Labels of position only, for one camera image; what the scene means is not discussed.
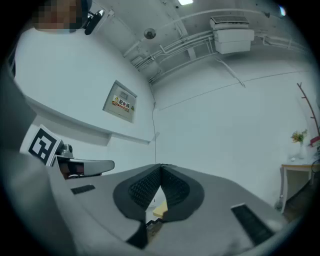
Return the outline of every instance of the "air conditioner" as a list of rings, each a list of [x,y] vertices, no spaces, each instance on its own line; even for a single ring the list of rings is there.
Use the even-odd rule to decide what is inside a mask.
[[[221,54],[250,51],[251,41],[255,39],[252,29],[223,29],[213,31],[214,45]]]
[[[249,21],[244,16],[220,15],[210,18],[213,30],[248,29]]]

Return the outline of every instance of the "electrical panel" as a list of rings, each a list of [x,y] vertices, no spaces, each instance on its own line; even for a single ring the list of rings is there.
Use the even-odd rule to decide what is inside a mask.
[[[136,111],[136,98],[137,95],[118,81],[115,81],[102,110],[133,123]]]

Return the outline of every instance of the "ceiling light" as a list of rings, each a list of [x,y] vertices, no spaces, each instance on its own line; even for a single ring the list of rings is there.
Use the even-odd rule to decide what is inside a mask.
[[[194,0],[178,0],[180,5],[185,6],[185,5],[189,5],[192,4],[194,2]]]
[[[279,7],[280,7],[281,15],[282,15],[282,16],[285,16],[285,15],[286,15],[286,10],[285,10],[285,8],[283,8],[282,6],[279,6]]]

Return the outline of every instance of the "table leg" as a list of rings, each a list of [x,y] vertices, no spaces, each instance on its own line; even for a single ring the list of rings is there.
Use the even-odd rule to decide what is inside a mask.
[[[285,211],[286,202],[287,202],[287,198],[288,198],[288,176],[287,175],[288,175],[287,169],[284,167],[283,168],[283,190],[282,190],[283,204],[282,204],[282,209],[281,209],[282,214]]]
[[[314,174],[311,170],[309,171],[309,181],[310,185],[312,186],[314,184]]]

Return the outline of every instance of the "pipe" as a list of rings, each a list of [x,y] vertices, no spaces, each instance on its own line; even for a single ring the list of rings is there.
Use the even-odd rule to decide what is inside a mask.
[[[297,42],[293,41],[292,38],[287,39],[287,38],[278,37],[278,36],[273,36],[273,35],[271,35],[271,36],[268,36],[268,35],[267,35],[266,37],[269,38],[269,39],[271,39],[271,40],[278,40],[278,41],[289,42],[289,44],[290,44],[290,43],[293,43],[293,44],[298,45],[299,47],[308,49],[307,47],[301,45],[300,43],[297,43]]]
[[[180,37],[178,38],[178,40],[180,40],[184,36],[184,33],[182,32],[182,29],[179,26],[179,24],[175,24],[175,26],[180,29],[180,32],[179,32],[180,33]]]
[[[201,35],[207,34],[207,33],[209,33],[209,32],[212,33],[212,30],[207,30],[207,31],[200,32],[200,33],[197,33],[197,34],[189,35],[188,37],[185,37],[185,38],[183,38],[183,39],[181,39],[181,40],[177,40],[177,41],[172,42],[171,44],[167,45],[167,46],[164,47],[164,48],[165,48],[165,49],[169,49],[170,47],[175,46],[176,44],[178,44],[178,43],[180,43],[180,42],[183,42],[183,41],[186,41],[186,40],[195,38],[195,37],[197,37],[197,36],[201,36]]]
[[[213,53],[213,52],[214,52],[214,50],[213,50],[213,48],[212,48],[211,40],[209,40],[209,43],[210,43],[210,47],[211,47],[211,52]]]
[[[208,31],[206,31],[206,32],[201,32],[201,33],[199,33],[199,34],[207,34],[207,33],[208,33]],[[191,36],[189,36],[189,37],[187,37],[187,38],[184,38],[184,40],[187,40],[187,39],[189,39],[189,38],[195,37],[195,36],[197,36],[197,35],[199,35],[199,34],[191,35]],[[192,42],[195,42],[195,41],[198,41],[198,40],[201,40],[201,39],[210,39],[210,38],[211,38],[211,35],[207,35],[207,36],[202,36],[202,37],[195,38],[195,39],[193,39],[193,40],[190,40],[190,41],[185,42],[184,44],[180,44],[179,46],[177,46],[177,47],[175,47],[175,48],[173,48],[173,49],[170,49],[170,50],[168,51],[168,53],[165,53],[165,54],[160,54],[161,51],[157,51],[156,53],[153,54],[154,57],[153,57],[152,55],[150,55],[150,56],[144,58],[143,60],[140,60],[134,67],[135,67],[136,69],[138,69],[138,70],[144,69],[151,61],[153,61],[155,58],[157,58],[157,57],[159,57],[159,56],[163,56],[163,55],[175,55],[175,54],[178,53],[178,52],[183,52],[183,51],[185,51],[185,50],[187,50],[187,49],[189,49],[189,48],[192,48],[192,47],[195,47],[195,46],[199,46],[199,45],[200,45],[200,44],[197,44],[197,45],[188,45],[189,43],[192,43]]]
[[[240,84],[241,84],[244,88],[246,88],[244,82],[242,82],[242,80],[241,80],[241,79],[238,77],[238,75],[232,70],[231,67],[229,67],[223,60],[219,59],[218,57],[213,57],[213,58],[214,58],[217,62],[222,63],[222,64],[231,72],[231,74],[234,76],[234,78],[236,78],[236,79],[240,82]]]
[[[157,28],[156,31],[157,30],[161,30],[161,29],[163,29],[163,28],[165,28],[165,27],[167,27],[167,26],[169,26],[169,25],[171,25],[173,23],[188,19],[188,18],[193,17],[193,16],[202,15],[202,14],[217,13],[217,12],[245,12],[245,13],[254,13],[254,14],[260,14],[260,15],[264,15],[265,16],[264,12],[257,11],[257,10],[248,10],[248,9],[239,9],[239,8],[211,9],[211,10],[205,10],[205,11],[196,12],[196,13],[193,13],[193,14],[190,14],[190,15],[186,15],[186,16],[180,17],[178,19],[174,19],[174,20],[170,21],[169,23],[167,23],[166,25]],[[145,39],[146,38],[143,37],[138,42],[136,42],[133,46],[131,46],[130,49],[128,49],[124,53],[123,57],[126,57],[137,45],[139,45]]]
[[[172,48],[172,49],[170,49],[170,50],[168,50],[168,51],[166,51],[166,50],[162,47],[161,44],[160,44],[160,48],[161,48],[161,50],[163,51],[164,54],[169,54],[169,53],[171,53],[172,51],[178,49],[180,46],[184,46],[184,45],[187,45],[187,44],[189,44],[189,43],[192,43],[192,42],[195,42],[195,41],[198,41],[198,40],[201,40],[201,39],[207,39],[207,38],[210,39],[211,36],[210,36],[210,35],[206,35],[206,36],[198,37],[198,38],[196,38],[196,39],[192,39],[192,40],[187,41],[187,42],[185,42],[185,43],[183,43],[183,44],[180,44],[179,46],[176,46],[176,47],[174,47],[174,48]]]
[[[123,57],[126,57],[134,48],[136,48],[141,42],[143,41],[143,39],[140,39],[138,42],[136,42],[134,45],[132,45],[130,47],[129,50],[127,50],[124,54]]]
[[[306,52],[306,50],[304,50],[304,49],[299,49],[298,47],[295,47],[295,46],[292,46],[292,45],[290,45],[290,48],[289,48],[288,45],[283,44],[283,43],[278,43],[278,42],[272,42],[272,43],[271,43],[271,42],[267,42],[267,44],[266,44],[265,38],[263,38],[262,44],[263,44],[264,46],[275,46],[275,47],[280,47],[280,48],[284,48],[284,49],[288,49],[288,50],[300,51],[300,52],[303,52],[303,53]]]
[[[136,67],[136,69],[140,69],[141,66],[148,65],[149,63],[151,63],[151,62],[153,62],[153,61],[154,61],[154,59],[149,58],[148,61],[139,64],[139,65]]]
[[[277,43],[277,44],[270,43],[270,44],[265,44],[265,46],[279,47],[279,48],[287,49],[287,50],[290,50],[290,51],[296,51],[296,52],[299,52],[301,54],[308,54],[307,51],[305,51],[303,49],[300,49],[298,47],[291,46],[290,49],[288,49],[287,45],[284,45],[284,44],[281,44],[281,43]]]
[[[157,75],[159,75],[160,73],[161,73],[161,69],[159,69],[159,71],[154,75],[154,76],[152,76],[152,77],[150,77],[149,79],[148,79],[148,82],[149,83],[151,83],[151,81],[157,76]]]
[[[199,44],[192,45],[192,47],[202,46],[203,44],[205,44],[205,42],[201,42],[201,43],[199,43]],[[164,62],[164,61],[166,61],[166,60],[168,60],[168,59],[170,59],[170,58],[173,57],[173,56],[176,56],[177,54],[180,54],[180,53],[183,53],[184,51],[187,51],[188,49],[189,49],[189,47],[188,47],[188,48],[183,48],[183,49],[181,49],[181,50],[178,50],[178,51],[173,52],[173,53],[170,54],[168,57],[162,59],[162,60],[159,62],[159,64],[162,63],[162,62]]]
[[[208,51],[211,53],[208,42],[206,42],[206,47],[208,47]]]
[[[192,62],[199,61],[199,60],[201,60],[201,59],[204,59],[204,58],[206,58],[206,57],[209,57],[209,56],[215,55],[215,54],[217,54],[217,52],[214,52],[214,53],[211,53],[211,54],[208,54],[208,55],[205,55],[205,56],[202,56],[202,57],[193,59],[193,60],[189,60],[189,61],[187,61],[187,62],[185,62],[185,63],[183,63],[183,64],[181,64],[181,65],[179,65],[179,66],[176,66],[176,67],[174,67],[174,68],[172,68],[172,69],[164,72],[164,73],[161,74],[161,76],[159,76],[159,77],[163,77],[165,74],[167,74],[167,73],[169,73],[169,72],[172,72],[172,71],[174,71],[174,70],[176,70],[176,69],[178,69],[178,68],[180,68],[180,67],[183,67],[184,65],[188,65],[188,64],[190,64],[190,63],[192,63]]]

